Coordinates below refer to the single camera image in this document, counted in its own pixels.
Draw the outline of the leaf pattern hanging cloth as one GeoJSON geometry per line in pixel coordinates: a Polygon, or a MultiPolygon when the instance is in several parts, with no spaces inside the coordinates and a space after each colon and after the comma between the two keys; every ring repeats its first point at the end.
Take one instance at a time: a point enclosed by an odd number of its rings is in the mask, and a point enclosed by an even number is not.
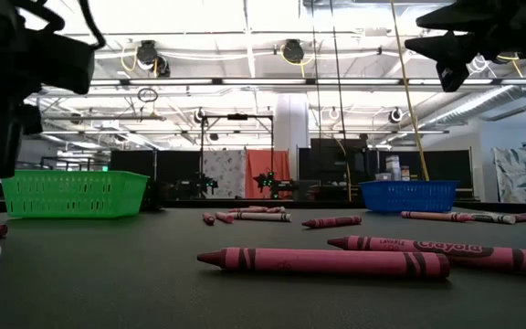
{"type": "Polygon", "coordinates": [[[493,148],[500,203],[526,204],[526,146],[493,148]]]}

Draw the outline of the black table mat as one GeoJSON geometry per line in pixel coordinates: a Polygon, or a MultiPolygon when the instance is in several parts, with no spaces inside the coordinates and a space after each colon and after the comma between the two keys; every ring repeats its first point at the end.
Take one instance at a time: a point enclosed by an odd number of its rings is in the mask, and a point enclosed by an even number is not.
{"type": "Polygon", "coordinates": [[[454,269],[444,281],[235,273],[197,260],[225,247],[324,249],[348,235],[526,249],[526,223],[405,220],[359,226],[207,226],[196,208],[115,220],[11,219],[1,241],[0,329],[526,329],[526,275],[454,269]]]}

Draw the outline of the black partition panel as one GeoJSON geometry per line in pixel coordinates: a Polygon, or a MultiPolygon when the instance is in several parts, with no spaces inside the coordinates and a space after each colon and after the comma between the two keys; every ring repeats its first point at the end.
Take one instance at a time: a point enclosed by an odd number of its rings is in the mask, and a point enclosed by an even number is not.
{"type": "Polygon", "coordinates": [[[147,197],[151,201],[178,200],[174,184],[199,173],[197,151],[112,151],[110,170],[146,175],[147,197]]]}
{"type": "MultiPolygon", "coordinates": [[[[410,174],[418,180],[425,179],[418,151],[371,151],[369,168],[374,174],[385,171],[385,160],[390,155],[397,156],[400,165],[408,166],[410,174]]],[[[458,181],[458,188],[473,188],[469,151],[428,151],[424,156],[430,180],[458,181]]]]}

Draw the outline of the white floral hanging cloth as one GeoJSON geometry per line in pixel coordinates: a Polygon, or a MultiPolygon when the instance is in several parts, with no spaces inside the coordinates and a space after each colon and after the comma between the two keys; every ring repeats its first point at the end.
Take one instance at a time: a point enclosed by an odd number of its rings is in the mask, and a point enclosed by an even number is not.
{"type": "Polygon", "coordinates": [[[246,151],[205,151],[204,174],[213,178],[218,187],[207,198],[242,198],[246,194],[246,151]]]}

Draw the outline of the silver ceiling duct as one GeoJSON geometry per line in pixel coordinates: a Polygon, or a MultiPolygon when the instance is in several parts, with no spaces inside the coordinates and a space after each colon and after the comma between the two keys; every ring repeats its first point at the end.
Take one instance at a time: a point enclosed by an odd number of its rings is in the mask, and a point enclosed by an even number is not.
{"type": "Polygon", "coordinates": [[[482,93],[470,93],[420,119],[417,127],[425,129],[436,124],[466,121],[471,117],[526,97],[526,87],[505,86],[482,93]]]}

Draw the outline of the blue plastic basket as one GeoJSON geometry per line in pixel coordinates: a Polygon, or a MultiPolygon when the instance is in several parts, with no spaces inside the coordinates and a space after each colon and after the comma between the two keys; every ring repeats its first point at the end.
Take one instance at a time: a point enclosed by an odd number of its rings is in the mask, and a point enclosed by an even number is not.
{"type": "Polygon", "coordinates": [[[380,213],[448,212],[458,181],[373,181],[360,183],[366,208],[380,213]]]}

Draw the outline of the black cabinet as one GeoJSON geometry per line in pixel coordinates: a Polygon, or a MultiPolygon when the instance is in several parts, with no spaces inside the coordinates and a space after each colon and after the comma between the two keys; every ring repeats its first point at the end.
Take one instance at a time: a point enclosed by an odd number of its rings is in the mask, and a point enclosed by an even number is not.
{"type": "Polygon", "coordinates": [[[363,139],[312,139],[309,160],[311,178],[324,184],[356,186],[370,179],[369,148],[363,139]]]}

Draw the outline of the white building column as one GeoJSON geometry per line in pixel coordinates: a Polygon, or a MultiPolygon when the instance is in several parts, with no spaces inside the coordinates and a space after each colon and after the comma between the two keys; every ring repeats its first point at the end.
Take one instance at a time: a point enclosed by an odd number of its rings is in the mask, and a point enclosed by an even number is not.
{"type": "Polygon", "coordinates": [[[310,147],[309,102],[305,93],[280,93],[274,110],[274,147],[287,151],[289,173],[298,179],[300,148],[310,147]]]}

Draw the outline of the stacked white containers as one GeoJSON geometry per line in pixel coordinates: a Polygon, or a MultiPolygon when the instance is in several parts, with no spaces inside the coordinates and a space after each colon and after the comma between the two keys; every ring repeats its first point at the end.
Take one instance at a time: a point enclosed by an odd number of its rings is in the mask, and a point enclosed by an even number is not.
{"type": "Polygon", "coordinates": [[[410,181],[411,173],[408,165],[401,165],[398,155],[386,155],[383,161],[379,161],[376,181],[410,181]]]}

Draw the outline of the long ceiling light strip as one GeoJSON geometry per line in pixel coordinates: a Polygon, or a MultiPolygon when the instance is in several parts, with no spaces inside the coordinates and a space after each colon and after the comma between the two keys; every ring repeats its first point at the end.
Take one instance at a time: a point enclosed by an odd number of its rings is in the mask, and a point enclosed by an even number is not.
{"type": "MultiPolygon", "coordinates": [[[[124,87],[124,86],[402,86],[404,81],[396,78],[386,79],[241,79],[241,78],[211,78],[211,79],[134,79],[134,80],[93,80],[91,87],[124,87]]],[[[466,79],[467,87],[487,86],[526,86],[525,79],[466,79]]]]}

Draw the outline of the green plastic basket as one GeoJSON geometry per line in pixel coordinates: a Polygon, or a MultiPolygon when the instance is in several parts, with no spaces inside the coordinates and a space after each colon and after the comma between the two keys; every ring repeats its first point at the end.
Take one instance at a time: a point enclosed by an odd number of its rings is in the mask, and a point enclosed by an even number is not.
{"type": "Polygon", "coordinates": [[[2,185],[12,218],[122,218],[139,213],[147,181],[125,171],[17,170],[2,185]]]}

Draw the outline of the orange hanging cloth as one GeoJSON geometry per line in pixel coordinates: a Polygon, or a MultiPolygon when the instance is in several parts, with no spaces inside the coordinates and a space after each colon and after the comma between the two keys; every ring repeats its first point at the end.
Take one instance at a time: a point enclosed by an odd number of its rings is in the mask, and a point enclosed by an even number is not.
{"type": "Polygon", "coordinates": [[[273,171],[277,180],[291,179],[288,151],[247,150],[245,198],[270,199],[268,187],[258,187],[255,177],[273,171]]]}

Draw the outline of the black metal station frame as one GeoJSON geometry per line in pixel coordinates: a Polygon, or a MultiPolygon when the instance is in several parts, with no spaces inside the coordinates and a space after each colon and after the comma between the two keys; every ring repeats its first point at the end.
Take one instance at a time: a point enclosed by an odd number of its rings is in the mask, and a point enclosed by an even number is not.
{"type": "Polygon", "coordinates": [[[222,150],[245,150],[247,157],[247,149],[249,144],[243,145],[238,143],[222,143],[220,141],[214,141],[212,145],[208,145],[207,141],[213,136],[217,137],[229,137],[233,135],[240,136],[241,134],[248,135],[258,135],[259,131],[255,130],[254,132],[249,133],[247,130],[243,130],[240,127],[232,129],[216,129],[215,126],[222,121],[226,122],[249,122],[254,121],[259,123],[263,128],[267,130],[267,133],[270,137],[270,151],[274,152],[274,117],[272,115],[260,115],[260,114],[246,114],[246,113],[230,113],[230,114],[212,114],[207,115],[208,124],[207,126],[200,126],[200,162],[199,162],[199,173],[204,172],[203,161],[204,161],[204,152],[205,151],[222,151],[222,150]]]}

